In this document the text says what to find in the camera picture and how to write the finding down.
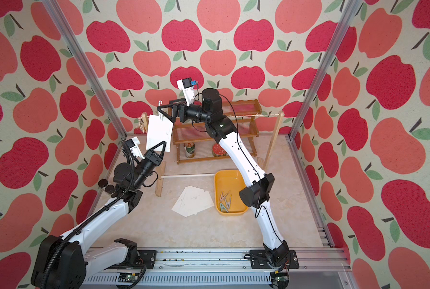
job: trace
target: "white dowel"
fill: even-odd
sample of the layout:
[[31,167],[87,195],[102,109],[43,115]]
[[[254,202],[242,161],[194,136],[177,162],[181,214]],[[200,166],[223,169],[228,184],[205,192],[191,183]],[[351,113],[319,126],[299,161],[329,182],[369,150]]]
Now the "white dowel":
[[183,174],[183,175],[164,175],[161,176],[161,178],[168,178],[168,177],[213,177],[215,176],[215,173],[195,173],[195,174]]

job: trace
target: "clothespin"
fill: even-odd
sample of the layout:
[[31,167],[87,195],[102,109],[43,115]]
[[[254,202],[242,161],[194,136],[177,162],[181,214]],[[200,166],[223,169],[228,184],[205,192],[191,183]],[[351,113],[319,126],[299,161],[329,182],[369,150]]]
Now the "clothespin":
[[[159,100],[159,102],[158,102],[158,106],[161,106],[162,105],[162,101],[161,100]],[[160,121],[163,121],[164,120],[164,115],[163,114],[161,114],[160,112],[158,112],[159,113],[159,117],[160,117]]]
[[231,197],[232,195],[229,195],[229,202],[228,202],[228,198],[225,199],[225,203],[226,203],[226,208],[229,209],[231,207]]
[[227,213],[229,213],[228,210],[223,205],[223,203],[220,203],[220,212],[223,212],[223,210],[225,210]]

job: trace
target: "stack of paper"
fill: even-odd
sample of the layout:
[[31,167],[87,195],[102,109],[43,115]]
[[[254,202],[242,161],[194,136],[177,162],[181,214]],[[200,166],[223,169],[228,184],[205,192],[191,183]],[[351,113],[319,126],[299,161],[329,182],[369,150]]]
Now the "stack of paper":
[[195,215],[200,211],[211,208],[214,202],[208,191],[188,186],[184,188],[177,202],[172,208],[172,211],[187,217]]

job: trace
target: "wall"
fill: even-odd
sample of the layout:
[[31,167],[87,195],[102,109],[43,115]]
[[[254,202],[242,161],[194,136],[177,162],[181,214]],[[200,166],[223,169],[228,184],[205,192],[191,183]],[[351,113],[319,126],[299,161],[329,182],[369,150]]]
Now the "wall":
[[[159,100],[183,97],[176,80],[192,77],[200,91],[258,99],[263,114],[285,110],[287,133],[319,66],[315,52],[326,50],[322,35],[330,40],[344,8],[325,12],[331,3],[86,0],[75,2],[85,29],[74,32],[92,65],[105,64],[99,80],[129,132],[141,132],[136,118],[156,113]],[[258,118],[259,130],[272,131],[275,121]]]
[[33,288],[39,243],[85,219],[118,139],[105,135],[108,118],[43,4],[8,3],[0,1],[0,288]]
[[360,288],[430,288],[430,1],[367,0],[350,29],[299,155]]

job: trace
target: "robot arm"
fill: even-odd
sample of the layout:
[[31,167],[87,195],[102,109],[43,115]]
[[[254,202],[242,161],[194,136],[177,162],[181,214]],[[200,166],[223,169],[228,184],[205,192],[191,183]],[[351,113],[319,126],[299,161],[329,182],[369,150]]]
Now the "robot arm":
[[[241,200],[255,212],[255,218],[263,235],[266,257],[273,267],[280,267],[289,254],[287,242],[279,233],[270,206],[270,190],[274,183],[273,174],[266,174],[252,158],[242,143],[233,122],[223,115],[222,99],[218,90],[207,88],[202,91],[202,105],[195,105],[192,86],[197,84],[191,78],[179,80],[184,85],[184,99],[170,101],[168,105],[157,107],[157,111],[173,123],[177,117],[205,123],[205,128],[221,147],[228,153],[241,172],[246,188],[239,192]],[[172,115],[163,111],[172,108]]]

